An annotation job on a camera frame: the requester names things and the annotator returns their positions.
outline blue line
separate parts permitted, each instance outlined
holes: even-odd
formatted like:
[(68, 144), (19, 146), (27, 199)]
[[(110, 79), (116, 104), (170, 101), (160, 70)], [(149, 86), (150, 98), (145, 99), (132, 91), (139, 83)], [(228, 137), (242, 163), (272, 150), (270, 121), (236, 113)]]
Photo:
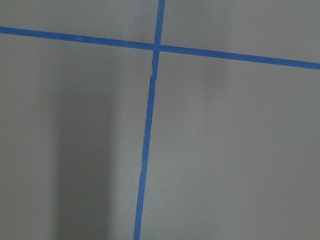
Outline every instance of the blue line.
[[(160, 9), (163, 9), (164, 3), (161, 3), (159, 7)], [(159, 21), (157, 21), (156, 24), (157, 24), (157, 28), (161, 29), (162, 22), (163, 22), (163, 14), (158, 13), (158, 15), (159, 15), (158, 16)], [(56, 33), (56, 32), (49, 32), (49, 31), (37, 31), (37, 30), (0, 26), (0, 34), (10, 34), (10, 35), (35, 37), (35, 38), (43, 38), (43, 39), (63, 40), (63, 41), (88, 43), (88, 44), (108, 45), (108, 46), (124, 47), (124, 48), (132, 48), (132, 49), (143, 49), (143, 50), (152, 50), (152, 51), (159, 50), (160, 52), (166, 52), (166, 53), (187, 54), (187, 55), (203, 56), (203, 57), (210, 57), (210, 58), (230, 59), (230, 60), (254, 62), (254, 63), (261, 63), (261, 64), (273, 64), (273, 65), (282, 65), (282, 66), (289, 66), (289, 67), (296, 67), (296, 68), (320, 70), (320, 63), (317, 63), (317, 62), (298, 61), (298, 60), (290, 60), (290, 59), (283, 59), (283, 58), (247, 55), (247, 54), (240, 54), (240, 53), (213, 51), (213, 50), (205, 50), (205, 49), (197, 49), (197, 48), (180, 47), (180, 46), (160, 45), (161, 33), (162, 31), (156, 32), (154, 36), (155, 44), (152, 44), (152, 43), (137, 42), (137, 41), (126, 41), (126, 40), (117, 40), (117, 39), (110, 39), (110, 38), (101, 38), (101, 37), (92, 37), (92, 36), (83, 36), (83, 35)]]
[(289, 59), (266, 57), (266, 56), (254, 56), (254, 55), (246, 55), (246, 54), (231, 53), (231, 52), (224, 52), (224, 51), (211, 51), (211, 50), (187, 48), (187, 47), (180, 47), (180, 46), (167, 46), (167, 45), (161, 45), (160, 51), (167, 52), (167, 53), (175, 53), (175, 54), (187, 54), (187, 55), (196, 55), (196, 56), (219, 58), (219, 59), (231, 59), (231, 60), (247, 61), (247, 62), (262, 63), (262, 64), (274, 64), (274, 65), (283, 65), (283, 66), (290, 66), (290, 67), (296, 67), (296, 68), (320, 70), (320, 63), (316, 63), (316, 62), (297, 61), (297, 60), (289, 60)]
[(145, 119), (143, 148), (142, 148), (142, 166), (141, 166), (141, 174), (139, 178), (138, 197), (136, 202), (133, 240), (139, 240), (140, 233), (141, 233), (141, 223), (142, 223), (145, 189), (146, 189), (152, 117), (154, 112), (156, 81), (157, 81), (159, 55), (160, 55), (159, 48), (161, 44), (164, 12), (165, 12), (165, 0), (159, 0), (156, 25), (155, 25), (155, 34), (154, 34), (154, 50), (152, 55), (152, 75), (150, 77), (148, 102), (147, 102), (147, 108), (146, 108), (146, 119)]
[(20, 29), (20, 28), (3, 27), (3, 26), (0, 26), (0, 33), (27, 36), (27, 37), (36, 37), (36, 38), (42, 38), (42, 39), (55, 39), (55, 40), (72, 41), (72, 42), (79, 42), (79, 43), (125, 47), (125, 48), (133, 48), (133, 49), (144, 49), (144, 50), (154, 49), (154, 45), (152, 43), (56, 33), (56, 32), (50, 32), (50, 31), (37, 31), (37, 30)]

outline wall surface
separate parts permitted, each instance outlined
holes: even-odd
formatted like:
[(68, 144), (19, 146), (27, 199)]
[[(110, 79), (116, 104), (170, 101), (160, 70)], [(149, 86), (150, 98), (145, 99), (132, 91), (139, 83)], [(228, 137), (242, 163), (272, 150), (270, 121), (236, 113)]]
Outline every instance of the wall surface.
[[(1, 1), (0, 27), (152, 44), (157, 10)], [(167, 0), (161, 44), (320, 63), (319, 12)], [(133, 239), (153, 52), (0, 33), (0, 53), (0, 239)], [(140, 239), (320, 239), (319, 75), (160, 52)]]

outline blue painter's tape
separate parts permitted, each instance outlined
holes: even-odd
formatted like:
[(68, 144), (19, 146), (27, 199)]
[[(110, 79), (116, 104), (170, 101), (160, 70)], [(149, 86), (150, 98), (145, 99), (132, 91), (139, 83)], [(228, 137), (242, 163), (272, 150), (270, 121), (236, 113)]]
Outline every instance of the blue painter's tape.
[(141, 223), (142, 223), (142, 214), (143, 214), (143, 208), (144, 208), (144, 198), (145, 198), (145, 189), (146, 189), (152, 117), (154, 112), (156, 81), (157, 81), (159, 55), (160, 55), (159, 47), (161, 44), (164, 12), (165, 12), (165, 0), (159, 0), (156, 25), (155, 25), (155, 34), (154, 34), (154, 50), (152, 55), (152, 75), (150, 77), (148, 102), (147, 102), (147, 108), (146, 108), (146, 119), (145, 119), (143, 149), (142, 149), (142, 166), (141, 166), (141, 174), (139, 179), (138, 197), (137, 197), (137, 203), (136, 203), (133, 240), (139, 240), (140, 233), (141, 233)]
[[(164, 8), (164, 4), (162, 5), (162, 1), (161, 1), (160, 9), (162, 8)], [(160, 27), (158, 27), (157, 29), (162, 30), (163, 15), (160, 14), (160, 16), (158, 17), (160, 20), (157, 21), (157, 25), (160, 25)], [(290, 59), (283, 59), (283, 58), (255, 56), (255, 55), (247, 55), (247, 54), (232, 53), (232, 52), (180, 47), (180, 46), (160, 45), (159, 39), (161, 39), (161, 31), (159, 30), (156, 31), (156, 34), (154, 37), (154, 42), (156, 44), (137, 42), (137, 41), (117, 40), (117, 39), (110, 39), (110, 38), (101, 38), (101, 37), (92, 37), (92, 36), (83, 36), (83, 35), (74, 35), (74, 34), (65, 34), (65, 33), (56, 33), (56, 32), (49, 32), (49, 31), (20, 29), (20, 28), (12, 28), (12, 27), (4, 27), (4, 26), (0, 26), (0, 34), (10, 34), (10, 35), (18, 35), (18, 36), (26, 36), (26, 37), (54, 39), (54, 40), (62, 40), (62, 41), (99, 44), (99, 45), (108, 45), (108, 46), (115, 46), (115, 47), (143, 49), (143, 50), (152, 50), (152, 51), (154, 50), (154, 51), (167, 52), (167, 53), (187, 54), (187, 55), (195, 55), (195, 56), (203, 56), (203, 57), (211, 57), (211, 58), (231, 59), (231, 60), (238, 60), (238, 61), (261, 63), (261, 64), (273, 64), (273, 65), (282, 65), (282, 66), (289, 66), (289, 67), (296, 67), (296, 68), (320, 70), (320, 63), (318, 62), (298, 61), (298, 60), (290, 60)]]
[(161, 45), (160, 51), (167, 52), (167, 53), (175, 53), (175, 54), (188, 54), (188, 55), (196, 55), (196, 56), (219, 58), (219, 59), (231, 59), (231, 60), (247, 61), (247, 62), (262, 63), (262, 64), (274, 64), (274, 65), (290, 66), (290, 67), (296, 67), (296, 68), (320, 70), (320, 63), (289, 60), (289, 59), (274, 58), (274, 57), (267, 57), (267, 56), (254, 56), (254, 55), (246, 55), (246, 54), (231, 53), (231, 52), (224, 52), (224, 51), (211, 51), (211, 50), (187, 48), (187, 47), (180, 47), (180, 46), (167, 46), (167, 45)]
[(144, 49), (144, 50), (154, 49), (154, 45), (152, 43), (56, 33), (56, 32), (49, 32), (49, 31), (37, 31), (37, 30), (20, 29), (20, 28), (3, 27), (3, 26), (0, 26), (0, 33), (27, 36), (27, 37), (36, 37), (36, 38), (43, 38), (43, 39), (55, 39), (55, 40), (64, 40), (64, 41), (72, 41), (72, 42), (79, 42), (79, 43), (125, 47), (125, 48), (132, 48), (132, 49)]

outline vertical tape strip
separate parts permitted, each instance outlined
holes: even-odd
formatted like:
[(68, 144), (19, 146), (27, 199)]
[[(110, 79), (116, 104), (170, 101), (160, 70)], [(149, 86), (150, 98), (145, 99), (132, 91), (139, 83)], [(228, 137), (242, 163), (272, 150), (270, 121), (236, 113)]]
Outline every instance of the vertical tape strip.
[(156, 94), (155, 91), (156, 91), (156, 81), (157, 81), (157, 74), (158, 74), (158, 63), (159, 63), (159, 55), (160, 55), (160, 44), (161, 44), (162, 26), (164, 21), (164, 12), (165, 12), (165, 0), (159, 0), (157, 17), (156, 17), (155, 34), (154, 34), (154, 50), (152, 55), (152, 75), (150, 77), (148, 102), (147, 102), (147, 108), (146, 108), (146, 119), (145, 119), (143, 149), (142, 149), (142, 166), (141, 166), (141, 174), (139, 179), (138, 198), (136, 203), (133, 240), (139, 240), (140, 232), (141, 232), (142, 214), (143, 214), (143, 208), (144, 208), (144, 197), (145, 197), (145, 189), (146, 189), (147, 168), (148, 168), (148, 158), (149, 158), (151, 126), (152, 126), (152, 117), (154, 112), (154, 102), (155, 102), (155, 94)]

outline blue tape line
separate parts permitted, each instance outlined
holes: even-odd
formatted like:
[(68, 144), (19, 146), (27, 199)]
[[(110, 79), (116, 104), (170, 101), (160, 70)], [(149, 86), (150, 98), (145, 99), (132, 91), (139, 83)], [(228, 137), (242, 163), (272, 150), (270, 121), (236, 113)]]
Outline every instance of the blue tape line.
[(145, 189), (146, 189), (152, 117), (154, 112), (156, 81), (157, 81), (159, 55), (160, 55), (159, 48), (161, 44), (164, 12), (165, 12), (165, 0), (159, 0), (156, 25), (155, 25), (155, 34), (154, 34), (154, 50), (152, 55), (152, 75), (150, 77), (148, 102), (147, 102), (147, 108), (146, 108), (146, 119), (145, 119), (143, 148), (142, 148), (142, 166), (141, 166), (141, 174), (139, 178), (138, 197), (136, 202), (134, 233), (133, 233), (134, 240), (139, 240), (140, 233), (141, 233), (141, 223), (142, 223), (142, 214), (143, 214), (143, 208), (144, 208), (144, 198), (145, 198)]
[[(160, 22), (163, 21), (163, 15), (160, 15), (159, 17), (161, 21), (157, 21), (157, 24), (160, 24)], [(152, 50), (152, 51), (159, 50), (160, 52), (166, 52), (166, 53), (187, 54), (187, 55), (195, 55), (195, 56), (203, 56), (203, 57), (211, 57), (211, 58), (230, 59), (230, 60), (254, 62), (254, 63), (261, 63), (261, 64), (273, 64), (273, 65), (282, 65), (282, 66), (289, 66), (289, 67), (296, 67), (296, 68), (320, 70), (320, 63), (317, 63), (317, 62), (298, 61), (298, 60), (290, 60), (290, 59), (283, 59), (283, 58), (247, 55), (247, 54), (240, 54), (240, 53), (213, 51), (213, 50), (205, 50), (205, 49), (197, 49), (197, 48), (180, 47), (180, 46), (159, 45), (160, 44), (159, 40), (161, 39), (161, 32), (158, 32), (158, 34), (156, 34), (154, 37), (154, 42), (157, 44), (137, 42), (137, 41), (117, 40), (117, 39), (101, 38), (101, 37), (92, 37), (92, 36), (83, 36), (83, 35), (74, 35), (74, 34), (65, 34), (65, 33), (56, 33), (56, 32), (49, 32), (49, 31), (20, 29), (20, 28), (12, 28), (12, 27), (4, 27), (4, 26), (0, 26), (0, 34), (10, 34), (10, 35), (35, 37), (35, 38), (43, 38), (43, 39), (63, 40), (63, 41), (88, 43), (88, 44), (108, 45), (108, 46), (124, 47), (124, 48), (132, 48), (132, 49), (143, 49), (143, 50)]]
[(37, 30), (20, 29), (20, 28), (3, 27), (3, 26), (0, 26), (0, 33), (27, 36), (27, 37), (36, 37), (36, 38), (43, 38), (43, 39), (55, 39), (55, 40), (72, 41), (72, 42), (79, 42), (79, 43), (125, 47), (125, 48), (132, 48), (132, 49), (144, 49), (144, 50), (154, 49), (154, 45), (152, 43), (56, 33), (56, 32), (50, 32), (50, 31), (37, 31)]
[(166, 52), (166, 53), (187, 54), (187, 55), (196, 55), (196, 56), (219, 58), (219, 59), (231, 59), (231, 60), (239, 60), (239, 61), (262, 63), (262, 64), (274, 64), (274, 65), (283, 65), (283, 66), (290, 66), (290, 67), (297, 67), (297, 68), (320, 70), (320, 63), (289, 60), (289, 59), (274, 58), (274, 57), (267, 57), (267, 56), (255, 56), (255, 55), (246, 55), (246, 54), (240, 54), (240, 53), (211, 51), (211, 50), (203, 50), (203, 49), (180, 47), (180, 46), (167, 46), (167, 45), (161, 45), (160, 51)]

